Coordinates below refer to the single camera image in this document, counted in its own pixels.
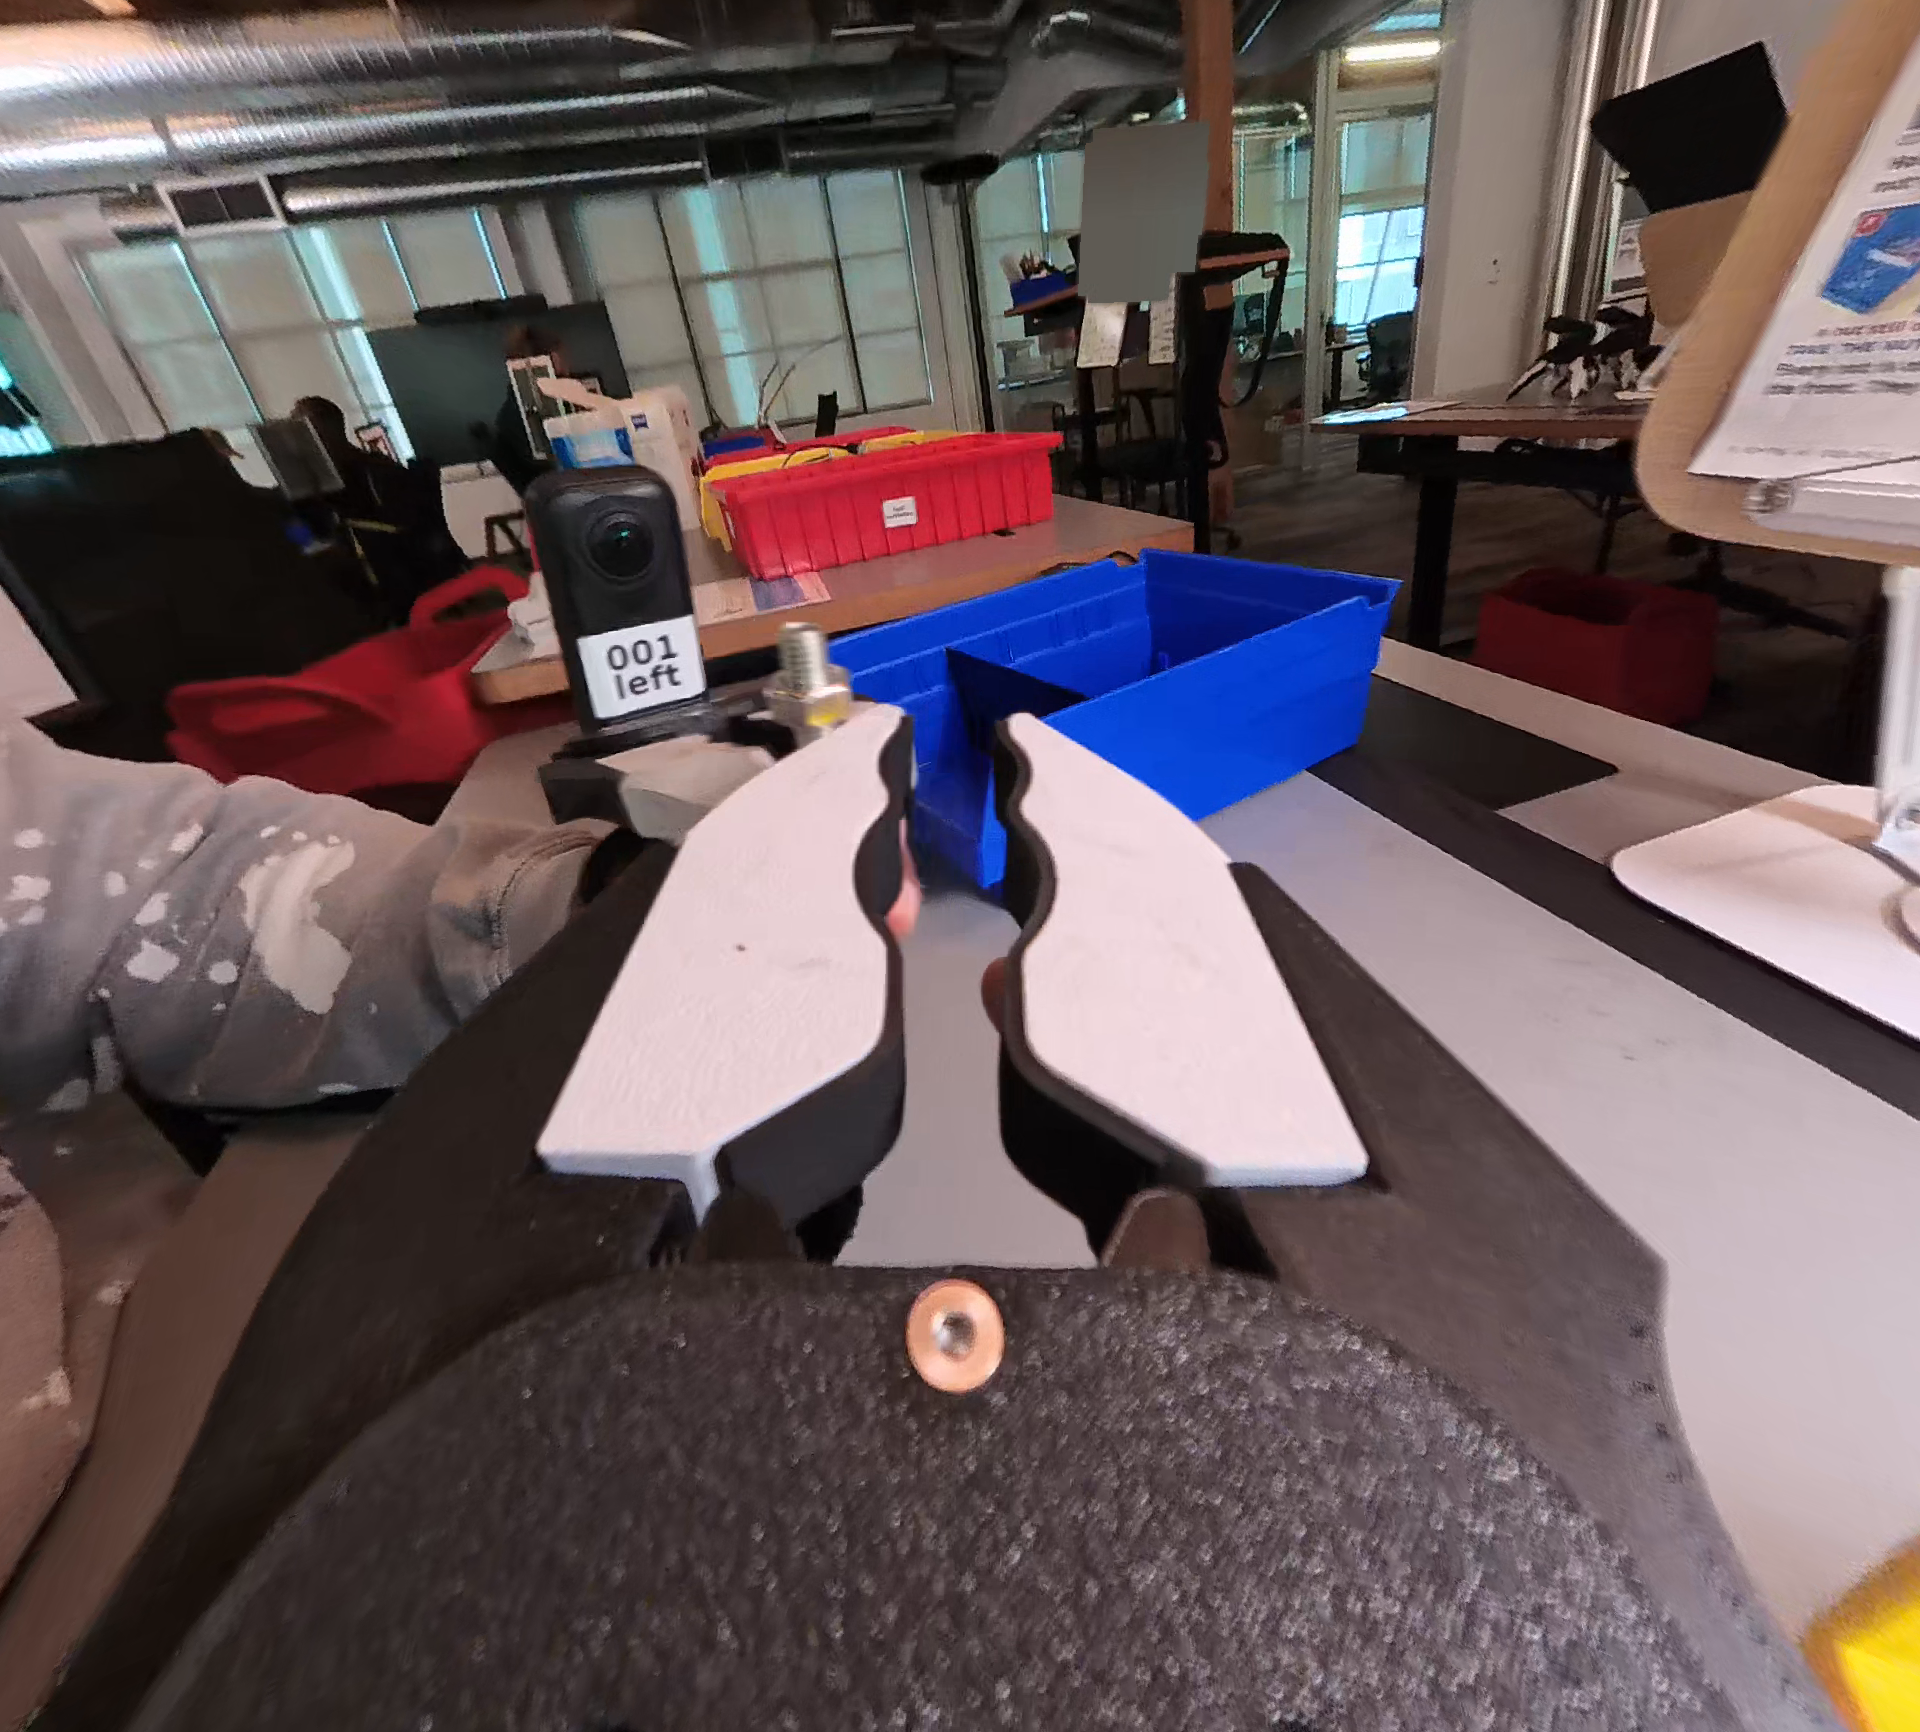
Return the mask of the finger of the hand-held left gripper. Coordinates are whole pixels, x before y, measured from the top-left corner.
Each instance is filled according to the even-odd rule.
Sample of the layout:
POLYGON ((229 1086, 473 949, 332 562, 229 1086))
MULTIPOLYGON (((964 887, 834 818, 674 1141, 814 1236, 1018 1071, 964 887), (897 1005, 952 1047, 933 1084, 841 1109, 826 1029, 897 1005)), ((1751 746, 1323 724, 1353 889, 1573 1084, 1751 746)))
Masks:
POLYGON ((776 763, 750 741, 662 737, 631 749, 631 829, 648 842, 682 846, 713 809, 776 763))

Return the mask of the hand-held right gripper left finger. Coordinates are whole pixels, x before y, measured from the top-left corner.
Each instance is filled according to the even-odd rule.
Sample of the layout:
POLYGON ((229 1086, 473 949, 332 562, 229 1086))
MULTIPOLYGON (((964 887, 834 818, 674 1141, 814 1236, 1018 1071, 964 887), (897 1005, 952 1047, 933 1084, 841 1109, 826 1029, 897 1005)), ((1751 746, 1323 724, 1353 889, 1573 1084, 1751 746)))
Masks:
POLYGON ((729 1191, 784 1227, 901 1138, 915 727, 864 703, 687 833, 538 1138, 541 1168, 729 1191))

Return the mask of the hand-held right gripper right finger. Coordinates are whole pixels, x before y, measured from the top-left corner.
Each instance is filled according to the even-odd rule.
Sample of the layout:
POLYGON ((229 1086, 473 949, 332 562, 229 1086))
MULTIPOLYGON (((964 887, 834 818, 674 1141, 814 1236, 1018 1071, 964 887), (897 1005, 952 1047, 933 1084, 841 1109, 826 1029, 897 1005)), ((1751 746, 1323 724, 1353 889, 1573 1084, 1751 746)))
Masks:
POLYGON ((1373 1157, 1269 930, 1283 897, 1151 783, 997 727, 1006 1155, 1089 1234, 1144 1191, 1331 1191, 1373 1157))

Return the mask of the blue plastic bin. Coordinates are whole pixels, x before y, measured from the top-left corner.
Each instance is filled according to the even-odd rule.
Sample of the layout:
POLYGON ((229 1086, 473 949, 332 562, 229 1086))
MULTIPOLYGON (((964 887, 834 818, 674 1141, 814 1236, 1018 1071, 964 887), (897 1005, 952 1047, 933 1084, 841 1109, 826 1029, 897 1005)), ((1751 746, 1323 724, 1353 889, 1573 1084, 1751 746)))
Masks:
POLYGON ((1091 693, 1042 717, 1191 820, 1351 749, 1400 583, 1146 549, 834 637, 859 698, 915 724, 916 858, 997 896, 1006 864, 995 743, 976 748, 946 648, 1091 693))

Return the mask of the printed colour leaflet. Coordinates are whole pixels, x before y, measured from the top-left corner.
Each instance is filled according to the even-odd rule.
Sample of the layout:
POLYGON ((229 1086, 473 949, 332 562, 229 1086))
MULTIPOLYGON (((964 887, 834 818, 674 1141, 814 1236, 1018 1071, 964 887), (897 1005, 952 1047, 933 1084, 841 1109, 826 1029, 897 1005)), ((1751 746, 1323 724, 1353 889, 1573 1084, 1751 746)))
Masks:
POLYGON ((824 606, 830 596, 830 587, 817 572, 775 580, 742 574, 697 582, 693 585, 693 607, 701 625, 716 625, 824 606))

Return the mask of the red storage tray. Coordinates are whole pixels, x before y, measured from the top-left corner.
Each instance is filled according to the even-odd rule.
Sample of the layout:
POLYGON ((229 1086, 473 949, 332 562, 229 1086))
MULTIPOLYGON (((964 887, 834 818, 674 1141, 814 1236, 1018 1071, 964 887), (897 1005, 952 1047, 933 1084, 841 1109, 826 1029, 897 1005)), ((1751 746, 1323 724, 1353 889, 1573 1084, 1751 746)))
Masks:
POLYGON ((886 420, 869 425, 838 428, 812 437, 786 437, 776 434, 772 425, 726 428, 701 439, 698 457, 704 466, 741 463, 759 457, 775 457, 780 462, 782 457, 797 457, 818 450, 838 448, 845 452, 869 444, 912 444, 925 437, 926 432, 923 429, 886 420))

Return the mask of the red plastic storage bin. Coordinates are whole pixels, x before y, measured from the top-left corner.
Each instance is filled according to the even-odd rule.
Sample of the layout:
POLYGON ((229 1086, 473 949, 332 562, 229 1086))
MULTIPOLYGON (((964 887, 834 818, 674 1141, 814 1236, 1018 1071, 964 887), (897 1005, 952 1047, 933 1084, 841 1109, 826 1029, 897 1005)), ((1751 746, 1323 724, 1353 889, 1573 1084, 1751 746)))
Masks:
POLYGON ((981 432, 726 478, 729 554, 775 580, 1051 519, 1063 448, 1058 432, 981 432))

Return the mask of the red tote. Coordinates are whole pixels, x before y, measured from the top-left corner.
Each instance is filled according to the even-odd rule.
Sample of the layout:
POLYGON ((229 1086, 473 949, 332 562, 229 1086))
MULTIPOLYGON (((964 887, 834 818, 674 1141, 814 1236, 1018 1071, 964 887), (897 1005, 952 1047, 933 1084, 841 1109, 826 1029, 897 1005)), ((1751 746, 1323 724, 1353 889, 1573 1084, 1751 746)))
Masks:
POLYGON ((475 566, 420 591, 405 623, 290 675, 175 687, 176 761, 230 783, 269 778, 312 794, 457 786, 495 741, 560 717, 555 695, 490 705, 473 666, 513 627, 527 576, 475 566))

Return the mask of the black bin divider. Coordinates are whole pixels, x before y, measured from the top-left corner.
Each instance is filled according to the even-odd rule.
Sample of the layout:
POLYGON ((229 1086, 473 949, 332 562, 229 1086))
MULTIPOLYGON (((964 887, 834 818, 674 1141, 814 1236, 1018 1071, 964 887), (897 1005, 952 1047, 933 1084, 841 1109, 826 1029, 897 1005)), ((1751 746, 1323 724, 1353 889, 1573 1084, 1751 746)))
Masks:
POLYGON ((1014 714, 1051 717, 1086 703, 1092 695, 1082 687, 981 655, 959 643, 944 650, 944 664, 968 737, 978 749, 987 749, 997 737, 999 724, 1014 714))

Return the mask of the black floor lamp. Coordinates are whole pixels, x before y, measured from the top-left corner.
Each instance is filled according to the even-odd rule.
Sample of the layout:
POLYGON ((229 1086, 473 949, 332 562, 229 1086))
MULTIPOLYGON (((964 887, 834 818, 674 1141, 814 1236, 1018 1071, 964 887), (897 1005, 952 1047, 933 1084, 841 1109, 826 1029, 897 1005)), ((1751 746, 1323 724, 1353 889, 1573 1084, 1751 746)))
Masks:
POLYGON ((949 212, 949 226, 952 227, 950 250, 959 259, 959 284, 966 294, 962 328, 973 385, 973 411, 976 414, 976 428, 982 432, 993 432, 999 425, 999 382, 993 360, 993 324, 982 282, 978 189, 997 169, 999 159, 993 152, 954 153, 933 159, 923 168, 926 193, 941 199, 949 212))

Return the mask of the red floor bin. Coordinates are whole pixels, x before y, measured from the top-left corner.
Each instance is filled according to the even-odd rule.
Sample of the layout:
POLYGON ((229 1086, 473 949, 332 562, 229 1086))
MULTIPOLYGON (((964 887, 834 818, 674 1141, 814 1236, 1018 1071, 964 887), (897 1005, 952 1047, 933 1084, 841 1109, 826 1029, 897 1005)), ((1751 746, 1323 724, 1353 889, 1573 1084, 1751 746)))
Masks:
POLYGON ((1609 574, 1530 567, 1486 591, 1472 662, 1540 690, 1682 727, 1716 675, 1715 597, 1609 574))

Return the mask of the instruction sheet on stand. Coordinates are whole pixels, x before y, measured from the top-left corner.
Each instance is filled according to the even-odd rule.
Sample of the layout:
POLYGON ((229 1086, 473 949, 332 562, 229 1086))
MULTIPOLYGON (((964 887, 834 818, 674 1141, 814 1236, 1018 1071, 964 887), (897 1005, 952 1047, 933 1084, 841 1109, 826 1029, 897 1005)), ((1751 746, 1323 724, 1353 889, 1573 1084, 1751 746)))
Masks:
POLYGON ((1899 462, 1760 480, 1691 469, 1910 50, 1918 0, 1851 0, 1836 15, 1725 259, 1666 350, 1636 452, 1645 499, 1672 527, 1882 567, 1874 778, 1625 847, 1612 874, 1640 901, 1916 1039, 1918 417, 1916 455, 1899 462))

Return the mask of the printed instruction sheet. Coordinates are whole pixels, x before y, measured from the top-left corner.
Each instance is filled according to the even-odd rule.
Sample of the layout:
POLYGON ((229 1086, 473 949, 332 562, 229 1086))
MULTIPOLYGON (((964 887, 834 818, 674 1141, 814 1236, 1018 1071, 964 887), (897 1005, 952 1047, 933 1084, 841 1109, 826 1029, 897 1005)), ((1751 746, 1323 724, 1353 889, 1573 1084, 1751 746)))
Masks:
POLYGON ((1863 133, 1691 472, 1763 480, 1916 457, 1918 52, 1863 133))

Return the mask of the small wooden clipboard stand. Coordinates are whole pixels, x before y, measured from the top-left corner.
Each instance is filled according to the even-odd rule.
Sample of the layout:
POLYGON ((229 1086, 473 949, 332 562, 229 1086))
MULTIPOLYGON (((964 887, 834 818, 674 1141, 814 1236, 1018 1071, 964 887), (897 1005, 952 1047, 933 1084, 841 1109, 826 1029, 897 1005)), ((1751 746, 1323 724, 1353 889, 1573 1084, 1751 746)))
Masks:
POLYGON ((1645 302, 1656 332, 1676 333, 1706 296, 1754 189, 1651 209, 1639 227, 1645 302))

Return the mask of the black wall monitor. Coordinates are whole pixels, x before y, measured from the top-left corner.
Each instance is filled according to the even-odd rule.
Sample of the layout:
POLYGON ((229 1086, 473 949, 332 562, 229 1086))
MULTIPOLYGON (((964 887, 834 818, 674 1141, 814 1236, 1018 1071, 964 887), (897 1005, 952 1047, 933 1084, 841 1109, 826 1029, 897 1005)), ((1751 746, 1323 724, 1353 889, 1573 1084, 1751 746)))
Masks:
POLYGON ((607 396, 631 393, 605 302, 551 303, 532 294, 420 307, 408 324, 367 332, 416 457, 442 469, 492 462, 499 415, 513 397, 510 347, 525 330, 559 346, 564 375, 607 396))

